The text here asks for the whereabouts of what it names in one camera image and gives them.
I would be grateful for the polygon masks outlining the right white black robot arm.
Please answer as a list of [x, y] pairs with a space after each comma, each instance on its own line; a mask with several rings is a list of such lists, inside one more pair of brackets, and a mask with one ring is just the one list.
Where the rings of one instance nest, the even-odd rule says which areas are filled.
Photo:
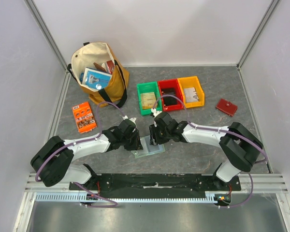
[[239, 173], [249, 173], [256, 163], [267, 161], [263, 144], [241, 123], [230, 126], [202, 126], [189, 121], [177, 122], [167, 112], [152, 110], [154, 123], [149, 126], [150, 143], [200, 143], [220, 147], [227, 160], [220, 164], [212, 177], [212, 186], [223, 190]]

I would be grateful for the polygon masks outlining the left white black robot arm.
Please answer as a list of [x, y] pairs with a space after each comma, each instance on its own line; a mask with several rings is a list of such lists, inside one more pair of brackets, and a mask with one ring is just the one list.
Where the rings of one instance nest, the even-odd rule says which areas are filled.
[[78, 182], [87, 190], [95, 188], [97, 179], [91, 168], [86, 164], [78, 166], [72, 163], [82, 157], [120, 147], [127, 151], [142, 149], [135, 121], [134, 117], [125, 117], [118, 126], [82, 139], [51, 137], [30, 161], [36, 171], [35, 181], [43, 182], [46, 187], [59, 182]]

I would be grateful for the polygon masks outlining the green card holder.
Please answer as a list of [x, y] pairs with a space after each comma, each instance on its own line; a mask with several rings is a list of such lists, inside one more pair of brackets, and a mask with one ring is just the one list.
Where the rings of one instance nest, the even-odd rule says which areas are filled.
[[150, 144], [150, 136], [142, 137], [140, 142], [143, 149], [131, 151], [136, 159], [165, 152], [164, 145]]

